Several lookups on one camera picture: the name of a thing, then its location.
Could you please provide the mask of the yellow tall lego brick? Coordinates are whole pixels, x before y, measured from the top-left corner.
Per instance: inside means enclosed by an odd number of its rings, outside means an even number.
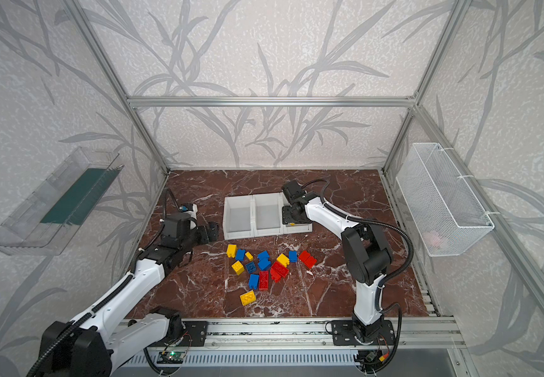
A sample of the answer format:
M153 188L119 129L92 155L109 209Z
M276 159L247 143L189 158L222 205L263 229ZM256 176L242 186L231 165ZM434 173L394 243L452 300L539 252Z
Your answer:
M226 256L229 259L235 259L237 255L237 245L236 244L229 244L226 249Z

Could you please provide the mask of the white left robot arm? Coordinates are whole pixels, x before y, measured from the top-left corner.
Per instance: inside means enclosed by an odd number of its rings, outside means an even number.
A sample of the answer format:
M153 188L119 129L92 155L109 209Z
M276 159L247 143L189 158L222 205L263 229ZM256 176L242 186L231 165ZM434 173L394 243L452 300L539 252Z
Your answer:
M123 331L116 329L153 287L180 266L185 254L216 242L219 231L213 221L198 225L195 211L166 217L154 241L105 295L72 320L56 321L44 331L40 355L28 374L109 376L157 342L182 342L190 332L175 309L157 307Z

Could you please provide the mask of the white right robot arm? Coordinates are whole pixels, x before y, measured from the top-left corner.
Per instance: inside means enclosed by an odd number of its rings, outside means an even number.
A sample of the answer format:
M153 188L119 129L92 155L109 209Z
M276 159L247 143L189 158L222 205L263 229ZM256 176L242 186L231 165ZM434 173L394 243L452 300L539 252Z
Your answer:
M383 288L410 267L413 242L399 227L350 215L326 200L323 192L307 191L308 185L295 180L283 185L282 192L288 201L283 207L283 222L315 222L341 240L348 271L356 281L354 320L361 326L371 326L387 312L381 306ZM393 251L384 232L386 229L402 237L407 251L402 265L391 272L388 268L392 264Z

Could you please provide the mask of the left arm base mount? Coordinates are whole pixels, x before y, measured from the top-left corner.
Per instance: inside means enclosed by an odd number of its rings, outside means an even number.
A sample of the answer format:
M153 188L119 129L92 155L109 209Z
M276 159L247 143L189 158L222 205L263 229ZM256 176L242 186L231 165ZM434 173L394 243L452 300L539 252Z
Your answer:
M176 309L158 306L150 314L161 314L169 320L165 337L152 344L152 347L203 347L209 322L207 320L183 319Z

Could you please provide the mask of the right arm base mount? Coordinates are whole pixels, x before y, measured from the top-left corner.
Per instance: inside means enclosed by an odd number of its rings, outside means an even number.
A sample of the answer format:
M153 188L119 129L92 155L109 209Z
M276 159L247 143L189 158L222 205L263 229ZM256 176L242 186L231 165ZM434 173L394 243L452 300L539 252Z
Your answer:
M371 325L360 320L332 320L325 330L333 337L335 346L393 346L399 334L393 323L381 317Z

